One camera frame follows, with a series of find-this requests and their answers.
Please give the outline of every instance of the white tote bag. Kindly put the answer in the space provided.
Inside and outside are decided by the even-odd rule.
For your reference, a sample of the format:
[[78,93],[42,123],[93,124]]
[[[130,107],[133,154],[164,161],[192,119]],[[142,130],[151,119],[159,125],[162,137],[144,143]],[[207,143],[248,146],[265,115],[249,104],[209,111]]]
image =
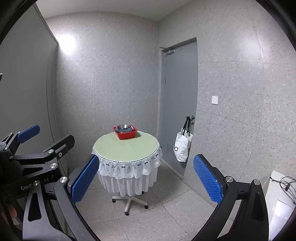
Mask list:
[[187,117],[186,122],[181,129],[180,132],[177,133],[175,146],[174,146],[174,154],[178,161],[185,162],[188,158],[191,142],[192,142],[192,134],[190,134],[190,117]]

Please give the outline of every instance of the white table skirt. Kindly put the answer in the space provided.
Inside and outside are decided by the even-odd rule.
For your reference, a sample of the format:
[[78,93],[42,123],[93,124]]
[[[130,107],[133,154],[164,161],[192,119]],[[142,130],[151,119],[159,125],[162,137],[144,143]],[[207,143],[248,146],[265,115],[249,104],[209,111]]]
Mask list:
[[120,193],[120,196],[133,194],[141,195],[142,191],[148,192],[148,188],[153,186],[153,183],[156,182],[158,167],[151,169],[150,174],[143,175],[141,174],[139,178],[121,178],[116,179],[115,177],[102,176],[98,172],[99,179],[101,184],[104,185],[104,188],[108,190],[109,193]]

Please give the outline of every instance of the ceiling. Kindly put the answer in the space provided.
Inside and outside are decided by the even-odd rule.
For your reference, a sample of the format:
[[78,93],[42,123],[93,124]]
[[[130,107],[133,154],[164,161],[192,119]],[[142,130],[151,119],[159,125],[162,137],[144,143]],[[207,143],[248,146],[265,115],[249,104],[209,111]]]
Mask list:
[[44,18],[84,11],[107,11],[133,14],[156,21],[191,0],[38,0]]

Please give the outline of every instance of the floor tile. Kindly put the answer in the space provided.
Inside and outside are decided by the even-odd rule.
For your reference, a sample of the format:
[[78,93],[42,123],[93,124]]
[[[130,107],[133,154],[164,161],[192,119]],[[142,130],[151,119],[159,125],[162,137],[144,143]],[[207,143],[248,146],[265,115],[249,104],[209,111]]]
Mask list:
[[191,238],[194,238],[195,237],[195,235],[197,235],[197,233],[201,230],[201,228],[204,226],[204,224],[205,224],[205,222],[202,224],[202,225],[200,225],[196,230],[194,230],[191,234],[189,234],[189,236],[191,237]]
[[118,219],[111,196],[105,189],[86,191],[83,199],[76,203],[76,207],[87,223]]
[[187,233],[208,220],[214,207],[190,190],[163,205]]
[[92,223],[89,225],[89,227],[100,240],[128,241],[128,238],[119,220],[107,221],[103,223]]
[[[226,221],[226,224],[224,225],[224,228],[222,229],[222,231],[221,231],[221,233],[219,234],[218,237],[223,236],[224,234],[227,234],[228,231],[229,231],[229,229],[231,228],[232,223],[233,223],[233,221],[230,220],[230,219],[228,219],[228,220]],[[193,231],[191,234],[189,234],[189,236],[190,236],[191,238],[194,238],[195,235],[197,235],[197,233],[202,229],[203,226],[204,226],[204,223],[203,223],[198,229],[196,229],[196,230]]]
[[[149,209],[152,209],[154,207],[161,205],[161,203],[158,201],[158,199],[150,189],[148,189],[148,192],[145,192],[142,195],[136,195],[136,197],[141,199],[142,201],[147,202]],[[126,206],[126,202],[127,200],[117,200],[116,203],[114,203],[114,206],[119,218],[126,218],[126,215],[124,214],[124,208]],[[137,203],[135,201],[131,201],[131,207],[130,207],[129,213],[130,215],[134,215],[137,213],[147,211],[149,209],[145,209],[143,204]]]
[[104,188],[104,185],[101,184],[98,175],[94,176],[94,179],[92,180],[91,184],[88,187],[88,190],[93,190],[93,189],[100,189]]
[[191,241],[192,238],[188,235],[185,238],[183,238],[181,241]]
[[129,241],[180,241],[187,235],[163,206],[121,218],[120,222]]
[[190,187],[163,164],[158,167],[157,181],[150,189],[161,203],[165,203],[190,190]]

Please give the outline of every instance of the red plastic basin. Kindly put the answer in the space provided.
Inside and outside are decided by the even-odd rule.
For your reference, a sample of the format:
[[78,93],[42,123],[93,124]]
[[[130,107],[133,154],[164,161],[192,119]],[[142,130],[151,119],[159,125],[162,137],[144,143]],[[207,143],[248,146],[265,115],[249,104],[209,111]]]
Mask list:
[[122,132],[122,133],[118,133],[115,128],[116,126],[113,127],[114,132],[116,133],[117,137],[119,140],[125,140],[125,139],[130,139],[130,138],[134,138],[136,136],[136,132],[137,132],[137,128],[132,126],[133,130],[130,132]]

